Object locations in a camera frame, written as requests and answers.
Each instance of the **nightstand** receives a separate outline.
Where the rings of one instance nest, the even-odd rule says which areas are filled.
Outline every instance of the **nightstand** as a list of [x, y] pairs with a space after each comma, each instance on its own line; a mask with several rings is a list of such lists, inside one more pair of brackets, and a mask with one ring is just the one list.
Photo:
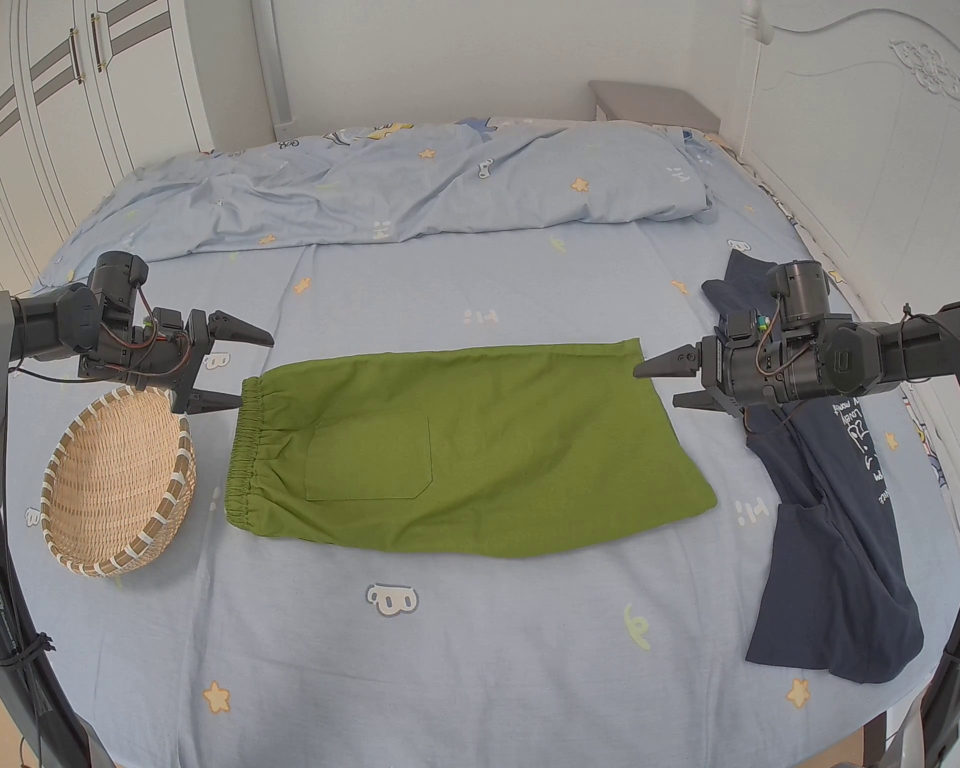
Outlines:
[[685, 90], [606, 80], [591, 80], [590, 89], [596, 99], [597, 120], [634, 120], [704, 133], [720, 131], [720, 118]]

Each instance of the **basket rim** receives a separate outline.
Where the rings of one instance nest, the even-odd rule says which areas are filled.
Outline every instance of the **basket rim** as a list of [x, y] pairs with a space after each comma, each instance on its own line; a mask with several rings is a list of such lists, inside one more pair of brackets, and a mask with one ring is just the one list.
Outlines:
[[43, 483], [40, 491], [40, 528], [43, 533], [43, 540], [50, 550], [50, 554], [57, 558], [57, 562], [65, 565], [74, 573], [82, 576], [113, 576], [121, 571], [130, 570], [131, 563], [135, 563], [144, 557], [148, 548], [154, 543], [154, 539], [159, 532], [168, 524], [174, 522], [174, 514], [177, 511], [177, 504], [183, 497], [184, 490], [187, 487], [187, 473], [194, 464], [193, 440], [190, 437], [190, 424], [186, 417], [179, 416], [180, 436], [177, 441], [177, 454], [174, 462], [174, 469], [171, 472], [170, 479], [167, 481], [167, 490], [160, 499], [159, 504], [154, 509], [153, 514], [147, 519], [146, 524], [137, 531], [136, 535], [127, 542], [119, 552], [113, 553], [106, 560], [98, 563], [80, 563], [71, 560], [60, 552], [56, 543], [53, 541], [53, 533], [50, 529], [51, 518], [50, 510], [54, 501], [54, 485], [57, 480], [57, 473], [60, 469], [61, 460], [67, 455], [67, 447], [74, 442], [73, 426], [85, 429], [86, 422], [90, 419], [99, 419], [98, 411], [102, 411], [113, 403], [119, 402], [125, 397], [143, 395], [150, 393], [152, 396], [160, 395], [169, 401], [169, 392], [161, 390], [158, 387], [148, 387], [143, 392], [138, 392], [130, 385], [117, 387], [98, 397], [91, 402], [81, 413], [63, 431], [63, 435], [57, 442], [54, 452], [50, 457], [46, 469], [43, 471]]

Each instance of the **bed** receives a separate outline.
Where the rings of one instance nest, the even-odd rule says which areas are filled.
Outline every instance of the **bed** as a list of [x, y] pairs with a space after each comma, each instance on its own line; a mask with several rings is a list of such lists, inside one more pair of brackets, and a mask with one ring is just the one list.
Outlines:
[[[894, 243], [889, 231], [869, 253], [857, 250], [867, 248], [864, 238], [884, 232], [898, 205], [916, 197], [919, 182], [904, 189], [883, 159], [922, 150], [909, 134], [890, 131], [872, 154], [838, 152], [844, 167], [820, 151], [825, 136], [858, 147], [854, 138], [878, 130], [876, 111], [865, 107], [891, 100], [890, 125], [899, 125], [906, 109], [955, 130], [957, 92], [943, 91], [953, 86], [938, 91], [925, 83], [909, 66], [913, 54], [891, 46], [901, 38], [934, 46], [955, 71], [955, 43], [934, 30], [956, 31], [953, 11], [934, 2], [923, 12], [918, 4], [910, 12], [875, 4], [771, 3], [765, 16], [748, 4], [741, 87], [724, 138], [650, 130], [683, 153], [685, 165], [671, 163], [671, 175], [676, 168], [687, 176], [689, 167], [703, 181], [707, 216], [654, 221], [614, 201], [551, 218], [553, 208], [519, 201], [507, 206], [513, 218], [506, 226], [455, 204], [431, 207], [437, 195], [401, 217], [388, 216], [380, 212], [376, 169], [400, 148], [437, 153], [467, 142], [468, 161], [456, 178], [476, 183], [485, 171], [495, 179], [501, 160], [485, 169], [485, 158], [503, 142], [588, 131], [578, 151], [602, 155], [603, 132], [620, 130], [517, 118], [391, 124], [236, 157], [182, 157], [137, 172], [81, 225], [41, 281], [63, 284], [85, 275], [97, 252], [131, 250], [150, 262], [145, 288], [154, 305], [220, 308], [271, 330], [271, 350], [218, 344], [207, 358], [198, 386], [223, 392], [239, 392], [244, 377], [279, 365], [361, 352], [639, 336], [647, 355], [658, 354], [713, 328], [715, 311], [699, 286], [723, 274], [731, 248], [779, 262], [809, 258], [811, 250], [826, 257], [848, 292], [832, 295], [837, 311], [852, 305], [862, 317], [887, 320], [908, 289], [915, 306], [935, 309], [937, 301], [960, 296], [960, 276], [944, 269], [943, 239], [936, 241], [940, 250], [921, 249], [902, 265], [895, 249], [902, 253], [909, 243]], [[782, 29], [769, 41], [771, 23]], [[946, 63], [938, 66], [936, 72], [947, 71]], [[842, 73], [857, 67], [881, 74], [859, 91], [861, 108], [847, 113], [838, 107], [850, 92]], [[918, 94], [925, 101], [914, 101]], [[860, 113], [867, 122], [838, 130]], [[811, 126], [822, 133], [808, 135]], [[351, 209], [355, 221], [337, 202], [346, 182], [324, 170], [329, 153], [369, 161], [369, 178], [358, 182], [362, 194], [350, 203], [359, 206]], [[944, 162], [934, 160], [915, 162], [910, 172], [941, 180], [936, 169]], [[596, 163], [589, 166], [600, 169], [596, 176], [569, 181], [597, 188], [604, 174], [615, 174], [616, 157]], [[840, 185], [854, 169], [850, 185]], [[830, 179], [830, 194], [815, 183], [819, 174]], [[946, 188], [934, 207], [924, 198], [911, 213], [915, 237], [940, 232], [943, 238], [936, 216], [943, 209], [936, 206], [955, 209], [958, 194]], [[309, 209], [312, 218], [296, 212], [304, 195], [319, 201]], [[859, 203], [864, 196], [873, 202]], [[885, 207], [876, 209], [878, 200]], [[860, 216], [853, 233], [844, 229], [849, 217], [830, 219], [843, 204], [860, 204], [851, 213]], [[661, 214], [650, 208], [644, 216]], [[876, 252], [887, 259], [879, 276], [867, 269]], [[34, 367], [52, 375], [72, 371], [69, 362]], [[655, 386], [681, 445], [718, 497], [717, 507], [701, 516], [519, 561], [262, 539], [225, 521], [236, 416], [214, 413], [191, 418], [197, 489], [168, 550], [118, 579], [86, 579], [50, 557], [31, 510], [62, 428], [108, 386], [16, 376], [11, 547], [34, 621], [58, 646], [51, 662], [74, 709], [128, 768], [721, 768], [788, 766], [819, 752], [926, 679], [960, 605], [960, 549], [947, 482], [960, 455], [952, 432], [960, 423], [955, 382], [917, 385], [907, 393], [910, 410], [900, 391], [862, 401], [873, 433], [894, 438], [877, 442], [926, 638], [895, 680], [877, 685], [744, 661], [779, 498], [744, 447], [739, 423], [673, 409], [671, 396], [689, 389], [689, 381]], [[916, 425], [921, 419], [932, 427], [925, 442]], [[938, 452], [942, 474], [931, 461]], [[381, 604], [377, 593], [386, 590], [409, 599], [403, 610]], [[787, 698], [795, 681], [805, 681], [809, 693], [802, 707]]]

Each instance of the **white wardrobe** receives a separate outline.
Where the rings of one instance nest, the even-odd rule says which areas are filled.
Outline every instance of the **white wardrobe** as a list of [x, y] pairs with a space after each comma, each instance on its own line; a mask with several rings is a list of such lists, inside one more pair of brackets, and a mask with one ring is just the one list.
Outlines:
[[0, 0], [3, 290], [133, 168], [273, 140], [250, 6], [196, 2], [191, 25], [183, 0]]

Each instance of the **shorts pocket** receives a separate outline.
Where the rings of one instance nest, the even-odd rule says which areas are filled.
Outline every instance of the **shorts pocket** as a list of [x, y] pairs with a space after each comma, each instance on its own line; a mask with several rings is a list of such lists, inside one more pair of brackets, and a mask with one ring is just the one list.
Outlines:
[[310, 501], [416, 498], [433, 481], [420, 411], [380, 411], [317, 424], [306, 452]]

